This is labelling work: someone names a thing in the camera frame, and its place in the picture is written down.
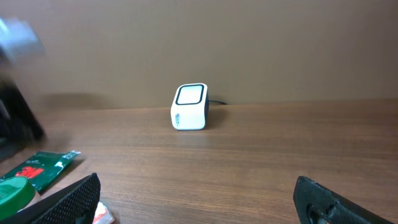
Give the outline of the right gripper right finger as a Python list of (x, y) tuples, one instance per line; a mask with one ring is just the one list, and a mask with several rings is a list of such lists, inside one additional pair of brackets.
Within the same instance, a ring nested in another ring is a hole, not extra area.
[(306, 176), (298, 177), (293, 200), (301, 224), (392, 224)]

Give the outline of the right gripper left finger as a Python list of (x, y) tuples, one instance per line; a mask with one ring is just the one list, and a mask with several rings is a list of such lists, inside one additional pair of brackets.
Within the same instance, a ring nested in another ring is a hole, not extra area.
[(92, 224), (100, 191), (100, 180), (92, 173), (1, 220), (1, 224)]

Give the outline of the red tissue packet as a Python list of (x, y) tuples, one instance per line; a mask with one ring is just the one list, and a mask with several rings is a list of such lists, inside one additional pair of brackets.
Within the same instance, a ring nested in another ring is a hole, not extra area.
[(112, 224), (114, 221), (115, 219), (107, 206), (102, 202), (98, 202), (93, 224)]

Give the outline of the green 3M gloves packet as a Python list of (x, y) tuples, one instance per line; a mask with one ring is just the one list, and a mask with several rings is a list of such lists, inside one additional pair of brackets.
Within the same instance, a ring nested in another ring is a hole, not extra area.
[(38, 193), (43, 192), (81, 154), (80, 151), (55, 153), (39, 151), (28, 160), (1, 176), (1, 182), (11, 177), (26, 177)]

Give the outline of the green lid jar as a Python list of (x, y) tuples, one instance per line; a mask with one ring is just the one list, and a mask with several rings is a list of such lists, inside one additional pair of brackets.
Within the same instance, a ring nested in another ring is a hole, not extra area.
[(27, 177), (11, 177), (1, 181), (1, 220), (39, 202), (41, 195)]

